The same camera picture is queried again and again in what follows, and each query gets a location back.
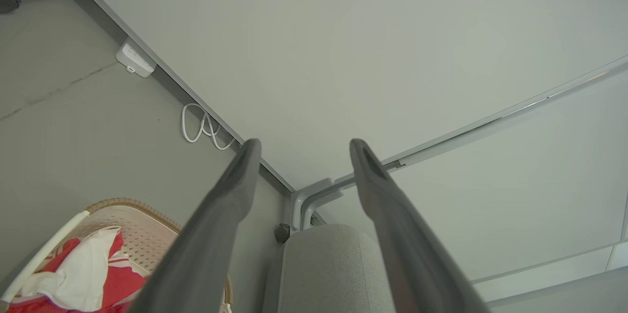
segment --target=white cloth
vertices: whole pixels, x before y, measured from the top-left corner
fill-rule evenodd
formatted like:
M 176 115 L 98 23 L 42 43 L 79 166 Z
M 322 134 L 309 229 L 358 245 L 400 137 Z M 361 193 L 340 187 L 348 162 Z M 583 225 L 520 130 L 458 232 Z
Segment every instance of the white cloth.
M 56 272 L 31 275 L 20 295 L 42 293 L 61 308 L 98 311 L 103 306 L 109 251 L 119 231 L 118 226 L 112 226 L 92 233 L 70 252 Z

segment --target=gray floor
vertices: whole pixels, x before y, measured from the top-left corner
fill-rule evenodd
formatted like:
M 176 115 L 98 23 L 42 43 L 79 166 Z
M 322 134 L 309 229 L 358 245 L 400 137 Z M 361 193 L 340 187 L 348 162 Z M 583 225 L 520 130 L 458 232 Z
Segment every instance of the gray floor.
M 184 141 L 189 96 L 161 70 L 128 74 L 114 56 L 124 38 L 91 0 L 23 0 L 0 15 L 0 277 L 102 199 L 139 199 L 185 223 L 233 159 L 208 138 Z M 229 268 L 237 313 L 261 310 L 287 206 L 260 177 Z

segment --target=gray fabric cushion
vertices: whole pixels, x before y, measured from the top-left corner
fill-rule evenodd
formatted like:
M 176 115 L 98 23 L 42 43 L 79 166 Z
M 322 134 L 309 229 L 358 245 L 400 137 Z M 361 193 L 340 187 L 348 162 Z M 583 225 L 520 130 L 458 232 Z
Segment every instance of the gray fabric cushion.
M 296 233 L 278 255 L 263 313 L 395 312 L 379 246 L 350 226 Z

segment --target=red and white garment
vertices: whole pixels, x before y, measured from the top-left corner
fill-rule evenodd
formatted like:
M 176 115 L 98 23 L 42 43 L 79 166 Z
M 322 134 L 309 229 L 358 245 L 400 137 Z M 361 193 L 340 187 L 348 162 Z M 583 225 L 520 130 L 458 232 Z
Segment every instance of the red and white garment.
M 7 313 L 123 313 L 146 279 L 121 253 L 119 227 L 73 238 L 40 264 Z

